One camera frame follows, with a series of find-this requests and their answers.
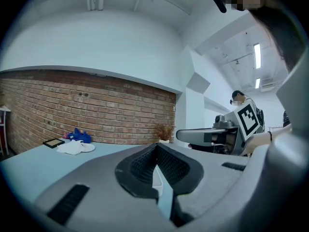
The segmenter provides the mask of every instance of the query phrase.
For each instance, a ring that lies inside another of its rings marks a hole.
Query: black slot
[[[61,225],[65,225],[88,190],[89,187],[80,184],[72,187],[53,209],[48,212],[48,217]]]
[[[177,196],[175,193],[173,194],[173,203],[172,203],[172,210],[170,212],[169,218],[177,227],[181,227],[186,223],[189,223],[194,220],[193,216],[190,214],[183,212],[179,205]]]
[[[239,165],[239,164],[235,164],[235,163],[231,163],[231,162],[225,162],[221,166],[226,167],[226,168],[239,170],[239,171],[244,171],[245,168],[246,168],[246,166],[244,166],[244,165]]]

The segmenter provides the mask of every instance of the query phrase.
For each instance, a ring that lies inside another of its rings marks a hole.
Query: black mesh pad
[[[204,176],[202,165],[163,144],[149,147],[123,159],[115,169],[118,183],[131,195],[158,198],[152,188],[153,172],[158,165],[175,195],[192,192]]]

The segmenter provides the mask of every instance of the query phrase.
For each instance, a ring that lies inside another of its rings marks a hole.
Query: brick wall
[[[174,125],[176,95],[114,77],[69,71],[0,75],[10,147],[18,153],[75,127],[94,142],[149,144],[156,123]]]

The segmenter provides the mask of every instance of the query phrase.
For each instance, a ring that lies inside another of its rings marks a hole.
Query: face mask
[[[240,106],[240,105],[242,105],[241,101],[233,101],[232,102],[232,106]]]

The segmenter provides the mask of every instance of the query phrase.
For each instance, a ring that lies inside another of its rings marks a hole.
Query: blue object
[[[75,132],[71,132],[68,134],[70,141],[73,139],[75,141],[82,140],[83,143],[89,144],[91,142],[91,136],[87,134],[87,132],[81,133],[77,128],[75,128]]]

